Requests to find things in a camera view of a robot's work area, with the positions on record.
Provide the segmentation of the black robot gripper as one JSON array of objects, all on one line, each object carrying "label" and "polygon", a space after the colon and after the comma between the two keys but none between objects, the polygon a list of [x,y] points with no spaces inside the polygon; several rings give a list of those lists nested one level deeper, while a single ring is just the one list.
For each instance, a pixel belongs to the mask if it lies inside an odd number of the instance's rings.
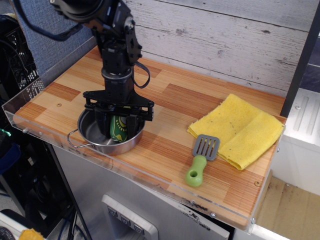
[{"label": "black robot gripper", "polygon": [[152,121],[154,117],[154,102],[140,96],[135,91],[134,70],[129,69],[124,74],[113,74],[102,70],[104,90],[86,91],[84,107],[93,111],[100,132],[110,137],[111,118],[126,117],[128,137],[135,137],[141,121]]}]

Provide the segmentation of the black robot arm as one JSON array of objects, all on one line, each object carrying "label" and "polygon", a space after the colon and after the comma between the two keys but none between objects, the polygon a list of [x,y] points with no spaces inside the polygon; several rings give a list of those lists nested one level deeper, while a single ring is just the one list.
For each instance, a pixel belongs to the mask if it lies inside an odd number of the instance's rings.
[{"label": "black robot arm", "polygon": [[91,28],[102,57],[104,90],[86,91],[85,108],[94,113],[100,132],[116,142],[132,139],[143,121],[153,120],[154,102],[138,95],[134,67],[146,72],[138,60],[142,46],[135,33],[135,21],[122,0],[52,0],[64,17]]}]

